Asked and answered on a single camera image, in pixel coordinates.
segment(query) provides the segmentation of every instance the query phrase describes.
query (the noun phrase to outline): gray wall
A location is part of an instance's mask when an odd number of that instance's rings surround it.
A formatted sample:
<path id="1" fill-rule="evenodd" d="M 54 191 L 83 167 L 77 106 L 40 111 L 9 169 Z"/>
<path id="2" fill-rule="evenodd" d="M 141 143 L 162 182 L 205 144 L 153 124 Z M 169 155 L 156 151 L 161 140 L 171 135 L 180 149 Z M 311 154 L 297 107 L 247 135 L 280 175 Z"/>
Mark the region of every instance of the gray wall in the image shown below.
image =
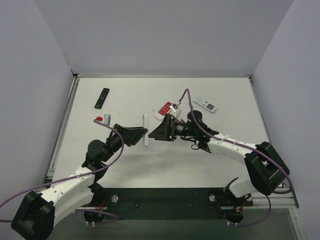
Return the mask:
<path id="1" fill-rule="evenodd" d="M 310 240 L 320 234 L 319 9 L 319 0 L 295 0 L 253 74 L 267 131 L 291 170 Z"/>
<path id="2" fill-rule="evenodd" d="M 0 202 L 40 184 L 57 138 L 72 73 L 33 0 L 0 7 Z M 12 219 L 21 198 L 0 209 Z M 18 239 L 0 223 L 0 239 Z"/>
<path id="3" fill-rule="evenodd" d="M 252 74 L 293 0 L 35 0 L 74 73 Z"/>

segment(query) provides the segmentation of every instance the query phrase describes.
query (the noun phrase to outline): table top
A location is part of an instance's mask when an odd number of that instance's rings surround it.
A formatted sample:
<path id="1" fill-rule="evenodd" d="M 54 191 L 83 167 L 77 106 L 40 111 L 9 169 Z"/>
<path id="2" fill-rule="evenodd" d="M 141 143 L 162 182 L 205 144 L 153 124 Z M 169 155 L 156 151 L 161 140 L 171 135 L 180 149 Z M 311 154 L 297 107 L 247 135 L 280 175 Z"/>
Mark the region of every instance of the table top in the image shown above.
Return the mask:
<path id="1" fill-rule="evenodd" d="M 103 88 L 110 92 L 102 109 L 94 106 Z M 194 104 L 211 129 L 246 143 L 267 141 L 261 115 L 248 78 L 79 78 L 74 102 L 57 158 L 53 180 L 72 174 L 85 160 L 88 144 L 105 141 L 110 131 L 93 123 L 97 116 L 111 115 L 111 126 L 142 126 L 148 115 L 149 133 L 161 121 L 154 114 L 175 102 L 189 88 L 192 98 L 201 97 L 217 107 L 210 113 Z M 187 120 L 187 96 L 180 105 L 180 118 Z M 127 147 L 98 183 L 105 188 L 218 188 L 235 177 L 248 175 L 241 163 L 227 157 L 192 150 L 191 142 L 149 139 Z"/>

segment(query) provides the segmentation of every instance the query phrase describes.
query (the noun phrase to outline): purple cable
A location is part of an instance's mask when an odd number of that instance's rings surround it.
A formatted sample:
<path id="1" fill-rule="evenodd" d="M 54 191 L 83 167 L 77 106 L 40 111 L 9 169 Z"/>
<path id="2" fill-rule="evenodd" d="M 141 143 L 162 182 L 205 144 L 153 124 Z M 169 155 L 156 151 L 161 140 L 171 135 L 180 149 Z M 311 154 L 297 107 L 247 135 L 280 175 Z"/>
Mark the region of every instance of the purple cable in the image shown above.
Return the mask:
<path id="1" fill-rule="evenodd" d="M 271 214 L 271 201 L 270 201 L 270 198 L 267 195 L 265 195 L 265 197 L 266 197 L 266 199 L 268 199 L 268 202 L 269 202 L 269 210 L 268 210 L 267 214 L 265 215 L 265 217 L 262 218 L 261 220 L 255 221 L 255 222 L 251 222 L 251 223 L 238 223 L 238 224 L 236 224 L 236 223 L 226 219 L 226 213 L 223 214 L 223 218 L 225 220 L 227 220 L 229 223 L 231 223 L 232 225 L 235 225 L 237 227 L 249 227 L 249 226 L 260 224 L 260 223 L 264 222 L 265 220 L 267 220 L 269 218 L 270 214 Z"/>
<path id="2" fill-rule="evenodd" d="M 115 221 L 119 221 L 120 217 L 112 214 L 112 213 L 108 213 L 108 212 L 104 212 L 104 211 L 98 211 L 98 210 L 93 210 L 93 209 L 77 209 L 75 210 L 76 212 L 91 212 L 91 213 L 97 213 L 97 214 L 103 214 L 103 215 L 107 215 L 107 216 L 111 216 L 114 217 L 115 219 L 110 219 L 110 220 L 105 220 L 105 221 L 100 221 L 100 222 L 95 222 L 95 225 L 99 225 L 99 224 L 107 224 L 107 223 L 111 223 L 111 222 L 115 222 Z"/>
<path id="3" fill-rule="evenodd" d="M 193 121 L 195 122 L 195 124 L 197 125 L 197 127 L 202 131 L 204 132 L 205 134 L 207 134 L 209 137 L 211 138 L 214 138 L 216 140 L 219 140 L 221 141 L 222 138 L 219 138 L 219 137 L 216 137 L 214 135 L 211 135 L 209 132 L 207 132 L 206 130 L 204 130 L 200 124 L 198 123 L 198 121 L 196 120 L 196 117 L 195 117 L 195 113 L 194 113 L 194 110 L 193 110 L 193 106 L 192 106 L 192 101 L 191 101 L 191 96 L 190 96 L 190 92 L 189 92 L 189 89 L 186 88 L 182 97 L 179 99 L 179 102 L 181 102 L 181 100 L 184 98 L 185 94 L 188 93 L 188 99 L 189 99 L 189 105 L 190 105 L 190 111 L 191 111 L 191 115 L 192 115 L 192 118 L 193 118 Z M 262 157 L 264 157 L 268 162 L 272 163 L 273 165 L 275 165 L 279 171 L 285 176 L 285 178 L 287 179 L 287 181 L 289 182 L 289 189 L 287 191 L 274 191 L 273 193 L 274 194 L 288 194 L 288 193 L 291 193 L 292 190 L 293 190 L 293 183 L 289 177 L 289 175 L 286 173 L 285 170 L 283 170 L 283 168 L 277 164 L 275 161 L 273 161 L 270 157 L 268 157 L 267 155 L 265 155 L 263 152 L 253 148 L 253 147 L 250 147 L 250 146 L 247 146 L 247 145 L 244 145 L 244 144 L 241 144 L 241 143 L 238 143 L 238 142 L 234 142 L 234 141 L 231 141 L 231 140 L 228 140 L 228 139 L 225 139 L 224 142 L 227 142 L 227 143 L 230 143 L 230 144 L 235 144 L 239 147 L 243 147 L 243 148 L 246 148 L 246 149 L 250 149 L 251 151 L 254 151 L 256 152 L 257 154 L 261 155 Z"/>
<path id="4" fill-rule="evenodd" d="M 41 184 L 39 186 L 35 186 L 35 187 L 31 187 L 31 188 L 28 188 L 26 190 L 23 190 L 21 192 L 18 192 L 16 193 L 15 195 L 12 195 L 11 197 L 9 197 L 7 200 L 3 201 L 2 203 L 0 203 L 0 209 L 6 204 L 8 203 L 9 201 L 11 201 L 12 199 L 22 195 L 22 194 L 25 194 L 27 192 L 30 192 L 32 190 L 35 190 L 35 189 L 40 189 L 40 188 L 44 188 L 44 187 L 47 187 L 47 186 L 50 186 L 52 184 L 57 184 L 57 183 L 61 183 L 61 182 L 64 182 L 64 181 L 68 181 L 68 180 L 71 180 L 71 179 L 76 179 L 76 178 L 79 178 L 79 177 L 83 177 L 83 176 L 87 176 L 87 175 L 91 175 L 91 174 L 96 174 L 100 171 L 103 171 L 107 168 L 109 168 L 110 166 L 112 166 L 119 158 L 120 156 L 122 155 L 123 151 L 124 151 L 124 148 L 125 148 L 125 142 L 124 142 L 124 139 L 122 138 L 121 134 L 115 130 L 113 127 L 109 126 L 109 125 L 106 125 L 106 124 L 103 124 L 99 121 L 97 121 L 96 119 L 93 120 L 94 123 L 96 124 L 99 124 L 101 126 L 104 126 L 108 129 L 110 129 L 111 131 L 113 131 L 115 134 L 117 134 L 121 140 L 121 150 L 120 150 L 120 153 L 118 156 L 116 156 L 116 158 L 108 165 L 104 166 L 103 168 L 100 168 L 98 170 L 95 170 L 95 171 L 91 171 L 91 172 L 87 172 L 87 173 L 82 173 L 82 174 L 79 174 L 79 175 L 76 175 L 76 176 L 69 176 L 69 177 L 66 177 L 66 178 L 62 178 L 62 179 L 59 179 L 59 180 L 55 180 L 55 181 L 52 181 L 52 182 L 48 182 L 48 183 L 45 183 L 45 184 Z M 7 219 L 0 219 L 0 223 L 11 223 L 12 220 L 7 220 Z"/>

